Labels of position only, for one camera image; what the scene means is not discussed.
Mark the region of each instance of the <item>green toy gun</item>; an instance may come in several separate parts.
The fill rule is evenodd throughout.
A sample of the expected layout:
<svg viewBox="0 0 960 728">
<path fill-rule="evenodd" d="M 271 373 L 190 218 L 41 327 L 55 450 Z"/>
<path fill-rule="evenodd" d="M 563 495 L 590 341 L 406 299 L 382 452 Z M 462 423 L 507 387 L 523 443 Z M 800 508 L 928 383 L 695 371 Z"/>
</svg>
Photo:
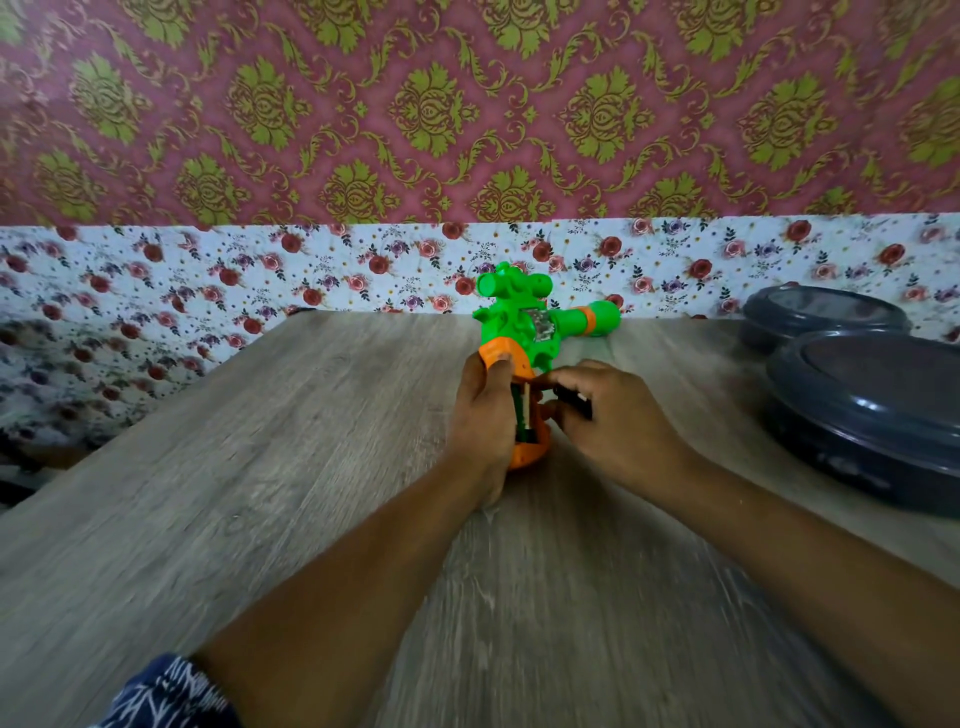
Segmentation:
<svg viewBox="0 0 960 728">
<path fill-rule="evenodd" d="M 550 371 L 567 336 L 603 336 L 620 323 L 620 309 L 610 301 L 566 310 L 547 309 L 543 299 L 551 290 L 553 280 L 549 276 L 527 275 L 506 262 L 477 279 L 479 295 L 496 297 L 492 305 L 473 312 L 473 318 L 483 325 L 480 356 L 488 369 L 503 353 L 514 361 L 511 390 L 516 442 L 511 470 L 539 460 L 550 446 L 550 430 L 540 416 L 540 406 L 530 396 L 534 370 Z"/>
</svg>

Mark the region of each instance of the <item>floral wallpaper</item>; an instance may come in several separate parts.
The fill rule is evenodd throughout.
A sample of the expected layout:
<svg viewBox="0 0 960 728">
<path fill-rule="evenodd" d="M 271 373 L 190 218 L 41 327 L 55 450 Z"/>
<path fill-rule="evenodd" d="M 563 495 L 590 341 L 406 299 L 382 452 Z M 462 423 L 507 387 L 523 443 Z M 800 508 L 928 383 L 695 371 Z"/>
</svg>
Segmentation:
<svg viewBox="0 0 960 728">
<path fill-rule="evenodd" d="M 45 443 L 105 441 L 302 308 L 467 315 L 501 260 L 548 274 L 550 306 L 726 318 L 796 281 L 960 342 L 960 213 L 7 227 L 0 256 L 0 426 Z"/>
<path fill-rule="evenodd" d="M 0 0 L 0 224 L 947 212 L 958 38 L 951 0 Z"/>
</svg>

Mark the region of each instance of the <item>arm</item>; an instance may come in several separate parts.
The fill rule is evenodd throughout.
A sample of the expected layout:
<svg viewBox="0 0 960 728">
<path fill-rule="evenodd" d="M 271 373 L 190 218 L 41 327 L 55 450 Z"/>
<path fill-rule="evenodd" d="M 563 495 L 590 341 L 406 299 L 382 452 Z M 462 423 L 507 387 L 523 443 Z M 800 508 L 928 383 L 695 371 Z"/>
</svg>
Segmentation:
<svg viewBox="0 0 960 728">
<path fill-rule="evenodd" d="M 560 402 L 544 416 L 600 471 L 738 562 L 904 724 L 960 716 L 960 592 L 708 461 L 638 376 L 585 361 L 542 384 L 592 401 L 592 421 Z"/>
<path fill-rule="evenodd" d="M 255 603 L 193 661 L 245 728 L 355 725 L 469 514 L 496 500 L 514 444 L 513 366 L 467 360 L 444 455 Z"/>
</svg>

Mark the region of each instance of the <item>table surface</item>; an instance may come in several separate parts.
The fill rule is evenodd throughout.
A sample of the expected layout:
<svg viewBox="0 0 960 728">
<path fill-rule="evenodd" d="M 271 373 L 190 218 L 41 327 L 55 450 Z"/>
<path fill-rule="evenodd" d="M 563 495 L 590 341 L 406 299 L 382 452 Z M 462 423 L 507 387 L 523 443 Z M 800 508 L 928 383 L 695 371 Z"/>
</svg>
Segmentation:
<svg viewBox="0 0 960 728">
<path fill-rule="evenodd" d="M 466 317 L 299 314 L 4 514 L 0 725 L 92 722 L 422 473 L 478 340 Z M 587 355 L 643 375 L 703 454 L 960 584 L 960 523 L 874 502 L 764 434 L 761 362 L 732 326 L 628 320 L 561 363 Z M 893 724 L 740 569 L 562 436 L 511 480 L 453 544 L 370 725 Z"/>
</svg>

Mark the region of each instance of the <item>sleeve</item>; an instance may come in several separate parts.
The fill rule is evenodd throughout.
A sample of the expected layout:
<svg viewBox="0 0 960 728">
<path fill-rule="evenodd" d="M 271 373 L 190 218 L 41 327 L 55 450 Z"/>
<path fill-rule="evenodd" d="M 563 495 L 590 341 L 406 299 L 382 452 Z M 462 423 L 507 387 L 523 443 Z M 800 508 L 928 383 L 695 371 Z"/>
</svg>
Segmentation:
<svg viewBox="0 0 960 728">
<path fill-rule="evenodd" d="M 113 698 L 91 728 L 241 728 L 217 687 L 178 655 L 161 655 Z"/>
</svg>

